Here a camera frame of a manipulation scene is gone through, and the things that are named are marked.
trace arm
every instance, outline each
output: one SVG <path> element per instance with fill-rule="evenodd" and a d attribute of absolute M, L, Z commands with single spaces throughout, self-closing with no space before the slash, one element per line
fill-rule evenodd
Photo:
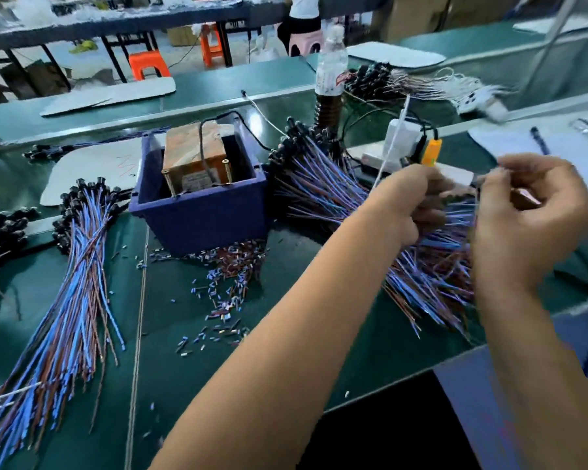
<path fill-rule="evenodd" d="M 194 398 L 152 470 L 298 463 L 388 267 L 417 239 L 410 215 L 440 178 L 411 167 L 375 189 Z"/>
<path fill-rule="evenodd" d="M 588 190 L 557 158 L 519 155 L 501 163 L 525 172 L 491 173 L 482 190 L 473 262 L 490 354 L 529 467 L 588 469 L 588 379 L 536 292 L 588 231 Z M 515 210 L 511 181 L 531 188 L 543 206 Z"/>

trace hand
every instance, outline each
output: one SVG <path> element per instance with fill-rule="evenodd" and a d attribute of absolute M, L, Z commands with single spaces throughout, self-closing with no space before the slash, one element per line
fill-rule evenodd
<path fill-rule="evenodd" d="M 415 244 L 428 230 L 444 226 L 446 217 L 440 194 L 454 183 L 437 168 L 410 165 L 384 179 L 371 193 L 366 207 L 382 208 L 404 228 L 402 247 Z"/>
<path fill-rule="evenodd" d="M 471 244 L 477 294 L 535 292 L 555 263 L 588 233 L 588 188 L 569 162 L 525 153 L 499 158 L 486 176 Z M 517 210 L 510 195 L 528 189 L 542 205 Z"/>

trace forearm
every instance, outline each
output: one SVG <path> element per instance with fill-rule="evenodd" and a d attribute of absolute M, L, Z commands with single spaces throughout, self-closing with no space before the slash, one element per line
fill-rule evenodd
<path fill-rule="evenodd" d="M 588 469 L 588 379 L 537 295 L 503 288 L 478 305 L 529 467 Z"/>
<path fill-rule="evenodd" d="M 295 466 L 400 250 L 402 227 L 368 204 L 348 218 L 192 401 L 151 468 Z"/>

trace bottle with dark liquid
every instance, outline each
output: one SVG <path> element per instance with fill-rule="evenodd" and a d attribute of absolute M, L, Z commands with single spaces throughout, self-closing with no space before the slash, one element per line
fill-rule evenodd
<path fill-rule="evenodd" d="M 316 125 L 337 132 L 342 112 L 344 83 L 349 75 L 349 54 L 344 45 L 344 26 L 332 25 L 318 57 L 316 72 Z"/>

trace blue plastic basket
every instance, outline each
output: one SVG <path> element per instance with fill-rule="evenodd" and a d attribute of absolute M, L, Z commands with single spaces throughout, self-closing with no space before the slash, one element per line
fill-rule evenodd
<path fill-rule="evenodd" d="M 266 176 L 258 161 L 257 141 L 236 120 L 235 136 L 223 137 L 227 156 L 239 148 L 238 164 L 246 180 L 176 197 L 161 173 L 163 149 L 153 135 L 141 141 L 141 169 L 128 210 L 148 223 L 161 245 L 175 256 L 230 245 L 267 235 Z"/>

